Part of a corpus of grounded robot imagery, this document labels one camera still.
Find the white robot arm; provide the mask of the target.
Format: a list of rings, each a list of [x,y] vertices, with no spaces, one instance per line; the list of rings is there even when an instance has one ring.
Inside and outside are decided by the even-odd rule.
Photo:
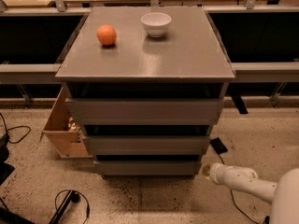
[[[269,203],[269,224],[299,224],[299,169],[290,170],[278,182],[260,179],[251,168],[221,163],[208,164],[202,173],[214,184]]]

